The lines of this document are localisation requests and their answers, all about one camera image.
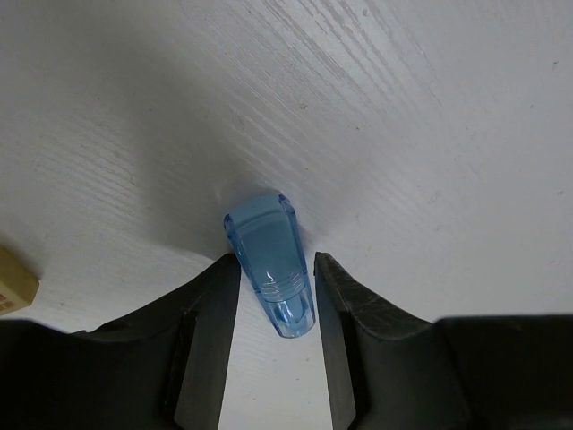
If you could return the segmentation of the blue capped marker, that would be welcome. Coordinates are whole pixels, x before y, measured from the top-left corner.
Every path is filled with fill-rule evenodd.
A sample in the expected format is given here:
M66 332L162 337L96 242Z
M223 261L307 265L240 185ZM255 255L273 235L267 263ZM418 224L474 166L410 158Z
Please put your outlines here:
M254 197L224 217L241 267L278 335L295 339L315 324L311 282L295 209L282 193Z

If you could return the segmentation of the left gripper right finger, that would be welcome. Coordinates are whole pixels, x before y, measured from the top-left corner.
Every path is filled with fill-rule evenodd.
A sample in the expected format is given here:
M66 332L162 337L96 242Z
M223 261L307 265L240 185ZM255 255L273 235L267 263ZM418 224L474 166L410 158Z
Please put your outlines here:
M335 428L571 428L570 315L426 322L330 254L314 277Z

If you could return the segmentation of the small yellow sharpener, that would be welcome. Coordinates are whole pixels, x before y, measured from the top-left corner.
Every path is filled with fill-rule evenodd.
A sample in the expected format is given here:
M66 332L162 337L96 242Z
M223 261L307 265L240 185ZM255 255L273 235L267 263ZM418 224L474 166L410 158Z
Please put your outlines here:
M1 315L30 306L39 289L38 277L5 246L1 246L0 263Z

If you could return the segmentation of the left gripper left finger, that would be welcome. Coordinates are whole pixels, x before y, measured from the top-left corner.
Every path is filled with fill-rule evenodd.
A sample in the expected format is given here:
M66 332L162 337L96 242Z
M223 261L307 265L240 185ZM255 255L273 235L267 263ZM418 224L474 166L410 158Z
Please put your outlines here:
M2 321L2 428L217 428L240 279L225 254L95 331Z

